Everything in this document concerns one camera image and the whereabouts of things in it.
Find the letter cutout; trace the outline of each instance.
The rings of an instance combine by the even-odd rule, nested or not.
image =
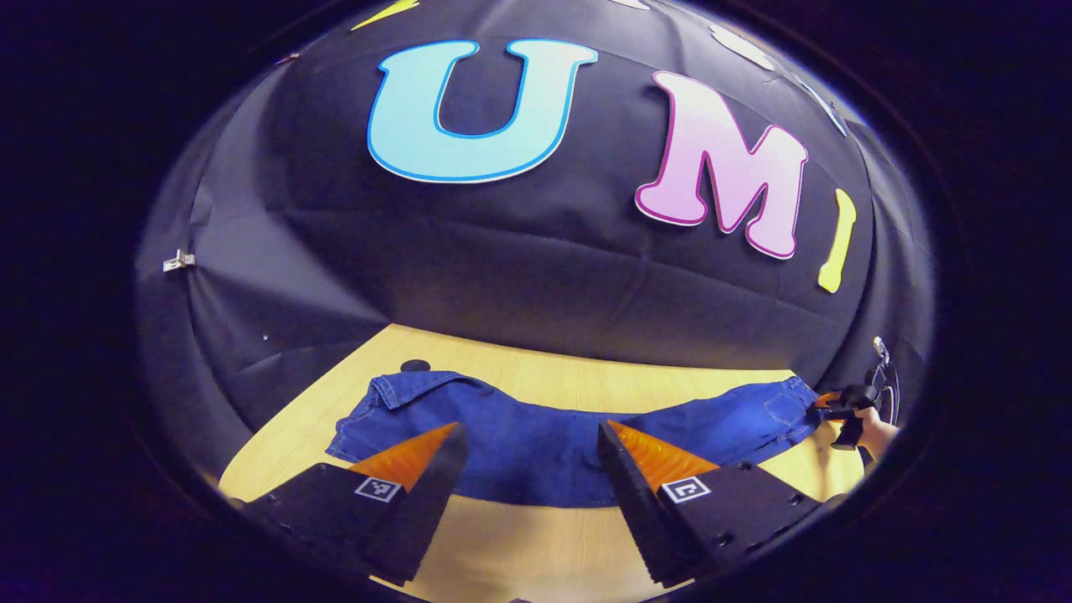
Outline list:
[[[834,191],[837,200],[837,230],[834,231],[834,244],[830,247],[830,258],[819,268],[819,286],[834,293],[842,286],[842,270],[845,269],[845,258],[849,254],[849,240],[852,238],[852,224],[857,222],[857,206],[852,204],[849,194],[842,189]]]
[[[506,46],[525,60],[513,117],[488,134],[447,132],[440,102],[460,59],[476,42],[440,42],[384,59],[386,73],[369,117],[369,152],[388,172],[422,182],[487,182],[532,170],[559,147],[569,120],[580,65],[592,48],[554,40],[517,40]]]
[[[357,31],[358,29],[369,25],[370,23],[375,23],[379,19],[387,18],[391,15],[397,15],[403,11],[408,11],[410,9],[416,9],[420,3],[418,0],[398,0],[390,6],[387,6],[383,11],[372,15],[371,17],[364,19],[363,21],[355,25],[351,31]]]
[[[745,237],[768,255],[792,258],[807,162],[804,145],[770,126],[748,150],[721,94],[676,73],[659,71],[652,78],[670,97],[670,131],[658,178],[637,189],[637,208],[671,224],[700,224],[708,217],[708,204],[700,196],[706,166],[718,227],[726,234],[736,230],[765,190],[759,216],[748,222]]]

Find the letter m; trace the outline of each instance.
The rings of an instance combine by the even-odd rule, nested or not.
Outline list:
[[[766,191],[745,237],[768,255],[787,260],[796,249],[794,230],[807,149],[789,132],[771,126],[748,150],[723,97],[676,73],[656,72],[670,95],[670,131],[658,178],[637,189],[637,207],[647,217],[695,226],[708,217],[700,196],[706,166],[715,193],[718,227],[732,233]]]

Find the blue letter u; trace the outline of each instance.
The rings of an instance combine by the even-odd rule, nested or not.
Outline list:
[[[557,148],[566,132],[577,69],[599,55],[554,40],[518,40],[506,46],[525,60],[513,117],[476,136],[440,126],[440,101],[460,59],[476,42],[438,42],[396,53],[379,63],[387,75],[369,118],[369,151],[385,170],[426,182],[486,182],[532,170]]]

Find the metal clip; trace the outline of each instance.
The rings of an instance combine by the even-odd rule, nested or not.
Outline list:
[[[872,341],[872,345],[875,348],[875,353],[882,358],[882,366],[890,364],[890,350],[885,348],[885,342],[882,341],[882,338],[876,337]]]
[[[185,268],[187,266],[195,266],[197,262],[194,260],[193,253],[184,253],[181,249],[176,249],[175,258],[164,262],[164,271],[169,273],[179,268]]]
[[[282,59],[276,61],[274,64],[280,65],[280,64],[283,64],[283,63],[288,63],[288,62],[293,61],[294,59],[296,59],[296,58],[298,58],[300,56],[301,56],[300,53],[291,53],[289,55],[287,55],[287,56],[283,57]]]

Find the denim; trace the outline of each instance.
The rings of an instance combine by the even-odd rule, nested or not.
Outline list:
[[[614,420],[715,465],[761,462],[807,438],[818,396],[798,377],[730,389],[643,414],[560,410],[518,401],[448,371],[377,377],[327,453],[357,462],[447,423],[468,428],[470,455],[455,492],[494,502],[613,506],[596,456],[598,425]]]

